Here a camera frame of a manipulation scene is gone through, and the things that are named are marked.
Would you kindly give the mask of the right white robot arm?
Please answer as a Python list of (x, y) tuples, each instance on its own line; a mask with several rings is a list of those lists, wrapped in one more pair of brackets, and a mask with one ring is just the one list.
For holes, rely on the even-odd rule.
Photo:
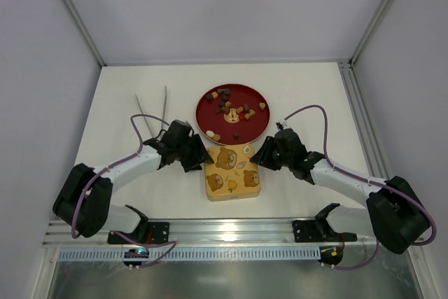
[(406, 180), (371, 178), (332, 165), (324, 154), (308, 151), (291, 128), (267, 137), (250, 161), (272, 171), (286, 167), (295, 178), (358, 203), (357, 208), (332, 203), (315, 215), (315, 230), (324, 240), (337, 234), (374, 237), (389, 251), (402, 254), (431, 227)]

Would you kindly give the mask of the metal tweezers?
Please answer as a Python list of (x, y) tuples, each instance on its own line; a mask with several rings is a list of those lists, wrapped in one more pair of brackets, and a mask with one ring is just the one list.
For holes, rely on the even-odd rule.
[(165, 129), (167, 124), (168, 88), (156, 89), (150, 92), (136, 92), (134, 99), (139, 113), (155, 117), (143, 117), (149, 135), (156, 136), (159, 131)]

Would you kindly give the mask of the silver square tin lid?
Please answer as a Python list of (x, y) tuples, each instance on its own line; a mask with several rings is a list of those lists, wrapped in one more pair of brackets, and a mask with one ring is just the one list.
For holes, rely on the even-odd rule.
[(213, 163), (205, 164), (205, 188), (210, 201), (257, 197), (261, 191), (258, 166), (250, 159), (253, 144), (215, 146), (207, 149)]

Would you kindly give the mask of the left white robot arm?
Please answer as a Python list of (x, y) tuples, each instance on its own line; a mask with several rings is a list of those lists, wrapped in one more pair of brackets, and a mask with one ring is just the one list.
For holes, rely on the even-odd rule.
[(148, 217), (133, 206), (112, 205), (112, 195), (140, 176), (176, 161), (185, 172), (201, 170), (202, 164), (214, 162), (198, 134), (175, 138), (174, 133), (165, 132), (161, 139), (149, 139), (136, 153), (105, 167), (94, 168), (84, 163), (74, 166), (52, 211), (71, 226), (73, 238), (89, 238), (107, 230), (142, 242)]

